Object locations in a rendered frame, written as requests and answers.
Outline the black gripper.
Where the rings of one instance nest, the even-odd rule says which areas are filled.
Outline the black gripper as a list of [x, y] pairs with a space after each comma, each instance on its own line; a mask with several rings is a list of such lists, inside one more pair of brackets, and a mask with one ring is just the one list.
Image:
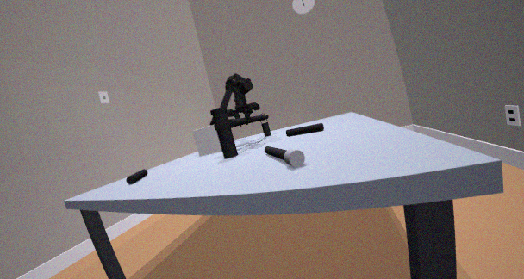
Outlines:
[[259, 105], [256, 102], [249, 103], [248, 106], [246, 106], [246, 97], [245, 96], [236, 96], [234, 98], [235, 101], [235, 110], [227, 109], [227, 116], [228, 117], [234, 117], [235, 119], [239, 119], [240, 115], [239, 112], [244, 111], [246, 124], [248, 125], [250, 114], [253, 112], [253, 110], [260, 109]]

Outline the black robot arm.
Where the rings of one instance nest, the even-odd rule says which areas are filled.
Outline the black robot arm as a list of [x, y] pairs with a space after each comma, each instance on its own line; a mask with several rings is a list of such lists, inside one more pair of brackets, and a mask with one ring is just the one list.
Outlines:
[[226, 94], [222, 100], [221, 107], [227, 108], [232, 92], [234, 93], [234, 97], [244, 96], [252, 88], [253, 84], [251, 83], [251, 79], [244, 79], [237, 73], [230, 76], [226, 82]]

